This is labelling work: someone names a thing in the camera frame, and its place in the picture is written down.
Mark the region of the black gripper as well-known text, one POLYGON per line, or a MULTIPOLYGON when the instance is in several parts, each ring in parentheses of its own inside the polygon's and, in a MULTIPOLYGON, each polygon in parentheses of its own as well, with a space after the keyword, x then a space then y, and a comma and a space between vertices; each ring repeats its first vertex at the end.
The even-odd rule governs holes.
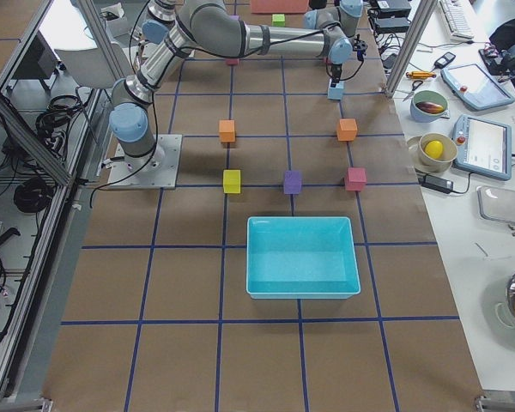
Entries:
POLYGON ((327 63, 325 64, 326 73, 329 76, 331 83, 338 84, 355 77, 364 64, 366 54, 367 43, 361 39, 360 36, 356 36, 353 39, 346 37, 337 39, 334 45, 330 48, 327 63), (353 53, 356 54, 356 58, 360 64, 353 75, 342 77, 342 66, 348 62, 353 53))

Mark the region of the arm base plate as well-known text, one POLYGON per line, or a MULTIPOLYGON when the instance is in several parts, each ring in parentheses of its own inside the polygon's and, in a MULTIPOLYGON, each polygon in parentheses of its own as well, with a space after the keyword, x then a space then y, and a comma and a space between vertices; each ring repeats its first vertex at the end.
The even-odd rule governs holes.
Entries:
POLYGON ((158 148, 149 163, 147 163, 148 157, 136 159, 126 156, 118 143, 115 155, 123 159, 112 163, 107 180, 108 188, 115 190, 175 189, 182 142, 183 137, 180 134, 159 134, 158 148))

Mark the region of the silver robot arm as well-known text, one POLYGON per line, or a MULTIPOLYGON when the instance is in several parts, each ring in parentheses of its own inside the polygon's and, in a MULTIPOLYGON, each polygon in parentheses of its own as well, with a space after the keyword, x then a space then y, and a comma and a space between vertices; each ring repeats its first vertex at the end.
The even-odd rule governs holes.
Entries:
POLYGON ((361 0, 335 1, 328 6, 326 1, 309 1, 310 8, 304 14, 303 27, 307 29, 321 28, 335 21, 345 31, 354 31, 362 16, 364 2, 361 0))
POLYGON ((149 24, 159 27, 156 47, 139 69, 115 82, 109 127, 124 151, 130 177, 158 169, 165 158, 148 123, 148 107, 171 72, 191 51, 218 58, 252 55, 294 55, 323 58, 332 85, 342 82, 342 66, 352 56, 362 60, 367 45, 356 33, 361 1, 313 9, 302 28, 252 25, 228 14, 222 1, 186 1, 177 9, 171 1, 148 3, 149 24))

